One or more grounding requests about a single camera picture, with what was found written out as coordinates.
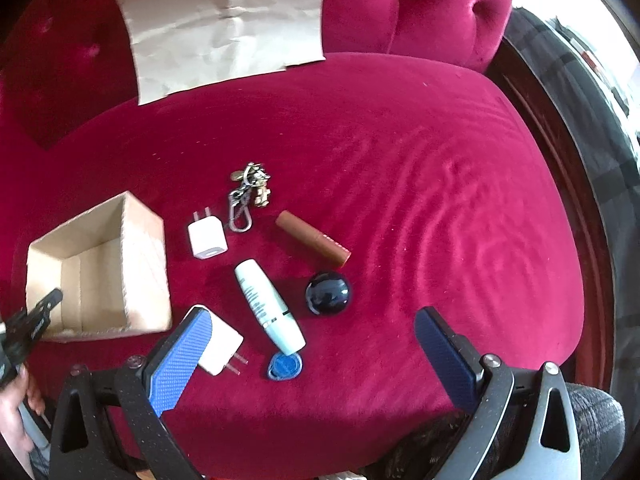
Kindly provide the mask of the person's left hand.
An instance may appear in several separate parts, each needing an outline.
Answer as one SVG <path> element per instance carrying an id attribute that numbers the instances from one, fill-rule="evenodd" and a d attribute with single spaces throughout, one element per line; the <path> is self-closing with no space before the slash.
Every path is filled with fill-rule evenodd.
<path id="1" fill-rule="evenodd" d="M 27 400 L 27 404 L 37 415 L 43 414 L 46 404 L 44 404 L 35 378 L 29 373 L 26 365 L 20 367 L 14 381 L 1 390 L 0 430 L 6 445 L 29 478 L 33 479 L 34 472 L 30 464 L 29 453 L 32 452 L 34 444 L 26 434 L 18 409 L 24 400 Z"/>

